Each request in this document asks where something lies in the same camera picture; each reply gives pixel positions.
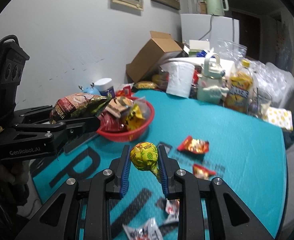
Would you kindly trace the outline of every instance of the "red basket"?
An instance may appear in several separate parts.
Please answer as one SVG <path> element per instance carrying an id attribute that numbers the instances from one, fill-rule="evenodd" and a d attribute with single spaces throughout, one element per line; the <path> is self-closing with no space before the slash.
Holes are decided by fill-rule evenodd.
<path id="1" fill-rule="evenodd" d="M 128 98 L 133 101 L 138 99 L 137 97 L 128 97 Z M 138 129 L 133 130 L 133 131 L 129 131 L 129 132 L 111 133 L 111 132 L 104 132 L 104 131 L 100 130 L 100 128 L 99 128 L 97 130 L 97 133 L 101 136 L 104 136 L 108 140 L 113 141 L 113 142 L 135 141 L 136 139 L 138 139 L 139 136 L 141 136 L 147 130 L 148 126 L 150 125 L 150 123 L 154 119 L 154 107 L 148 101 L 146 101 L 146 103 L 147 103 L 147 106 L 149 107 L 151 113 L 150 113 L 149 119 Z"/>

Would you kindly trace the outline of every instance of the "silver bolt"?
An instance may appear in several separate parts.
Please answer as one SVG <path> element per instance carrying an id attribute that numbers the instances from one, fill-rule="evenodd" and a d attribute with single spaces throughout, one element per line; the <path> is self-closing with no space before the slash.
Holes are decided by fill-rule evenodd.
<path id="1" fill-rule="evenodd" d="M 106 169 L 103 171 L 103 174 L 106 176 L 109 176 L 111 173 L 112 173 L 112 170 L 110 170 L 110 169 Z"/>
<path id="2" fill-rule="evenodd" d="M 184 175 L 186 175 L 186 171 L 183 170 L 183 169 L 177 170 L 176 172 L 177 172 L 177 174 L 178 174 L 179 176 L 184 176 Z"/>
<path id="3" fill-rule="evenodd" d="M 69 179 L 66 180 L 66 183 L 68 185 L 73 185 L 73 184 L 75 184 L 75 182 L 76 182 L 76 180 L 74 178 L 69 178 Z"/>
<path id="4" fill-rule="evenodd" d="M 217 185 L 221 185 L 223 180 L 221 178 L 214 178 L 213 183 Z"/>

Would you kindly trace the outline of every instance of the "glass cup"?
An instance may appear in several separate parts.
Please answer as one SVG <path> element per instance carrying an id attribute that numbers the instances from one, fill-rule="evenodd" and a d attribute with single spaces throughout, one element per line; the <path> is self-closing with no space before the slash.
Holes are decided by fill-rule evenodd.
<path id="1" fill-rule="evenodd" d="M 247 114 L 262 119 L 272 103 L 272 97 L 268 92 L 255 88 L 248 103 Z"/>

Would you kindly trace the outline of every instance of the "teal table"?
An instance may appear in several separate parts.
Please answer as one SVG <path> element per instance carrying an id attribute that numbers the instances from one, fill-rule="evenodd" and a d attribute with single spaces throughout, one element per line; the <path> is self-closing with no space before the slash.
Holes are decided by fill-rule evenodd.
<path id="1" fill-rule="evenodd" d="M 155 117 L 146 133 L 130 144 L 134 146 L 138 142 L 148 141 L 157 145 L 164 142 L 173 146 L 168 155 L 178 160 L 182 169 L 192 172 L 192 165 L 198 163 L 215 170 L 217 176 L 226 181 L 275 237 L 284 210 L 287 179 L 281 129 L 221 106 L 193 99 L 149 90 L 139 91 L 135 96 L 146 97 L 154 106 Z M 209 152 L 203 159 L 176 150 L 187 135 L 209 141 Z M 33 177 L 41 200 L 46 201 L 69 177 L 64 168 L 86 149 L 90 148 L 100 156 L 97 169 L 90 175 L 86 174 L 90 178 L 107 168 L 112 159 L 118 158 L 124 144 L 97 137 L 72 153 L 53 159 Z M 82 173 L 92 162 L 90 157 L 83 158 L 73 169 Z M 115 239 L 126 239 L 121 231 L 121 218 L 127 219 L 132 227 L 142 225 L 150 217 L 155 217 L 160 226 L 166 218 L 164 211 L 158 207 L 163 195 L 154 175 L 132 166 L 129 183 L 125 198 L 112 205 L 111 224 Z M 177 229 L 167 232 L 164 239 L 177 239 Z"/>

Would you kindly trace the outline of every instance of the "orange juice bottle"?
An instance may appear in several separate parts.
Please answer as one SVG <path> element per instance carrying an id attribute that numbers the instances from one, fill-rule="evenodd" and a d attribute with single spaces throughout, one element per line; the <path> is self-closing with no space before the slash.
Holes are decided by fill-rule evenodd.
<path id="1" fill-rule="evenodd" d="M 231 75 L 231 88 L 224 106 L 241 113 L 246 113 L 249 91 L 253 85 L 253 77 L 249 71 L 250 62 L 241 60 L 237 71 Z"/>

